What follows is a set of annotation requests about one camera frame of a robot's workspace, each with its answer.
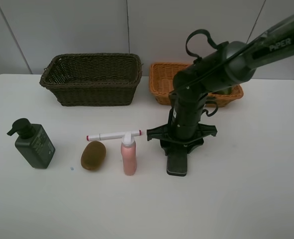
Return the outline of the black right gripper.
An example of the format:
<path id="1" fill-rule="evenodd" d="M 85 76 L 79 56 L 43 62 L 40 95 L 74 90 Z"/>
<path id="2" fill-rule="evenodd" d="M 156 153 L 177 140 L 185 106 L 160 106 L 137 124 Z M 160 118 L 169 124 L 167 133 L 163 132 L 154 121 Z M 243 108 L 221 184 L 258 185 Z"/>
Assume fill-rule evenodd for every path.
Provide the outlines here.
<path id="1" fill-rule="evenodd" d="M 191 97 L 191 92 L 185 94 L 170 93 L 169 99 L 172 108 L 169 113 L 168 123 L 162 126 L 148 129 L 147 140 L 160 140 L 160 146 L 166 156 L 171 154 L 172 144 L 184 146 L 187 153 L 203 145 L 203 138 L 209 135 L 216 136 L 217 129 L 213 125 L 200 123 L 203 113 L 208 117 L 214 115 L 217 110 L 209 113 L 204 109 L 208 93 L 196 94 Z"/>

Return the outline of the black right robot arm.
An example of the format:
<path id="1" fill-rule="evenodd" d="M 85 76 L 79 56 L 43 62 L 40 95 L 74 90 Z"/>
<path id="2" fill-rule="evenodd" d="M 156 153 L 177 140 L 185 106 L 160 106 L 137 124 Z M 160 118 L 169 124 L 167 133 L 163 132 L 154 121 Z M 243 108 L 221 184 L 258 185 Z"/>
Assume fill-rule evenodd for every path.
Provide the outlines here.
<path id="1" fill-rule="evenodd" d="M 215 44 L 207 30 L 199 29 L 189 37 L 204 34 L 216 50 L 205 58 L 187 50 L 195 58 L 192 65 L 173 77 L 170 92 L 172 108 L 168 123 L 147 130 L 147 139 L 158 139 L 165 151 L 173 146 L 190 153 L 203 144 L 203 138 L 216 136 L 213 125 L 201 124 L 200 117 L 206 113 L 209 93 L 224 90 L 249 81 L 261 66 L 294 56 L 294 14 L 282 20 L 260 36 L 246 44 L 240 41 Z"/>

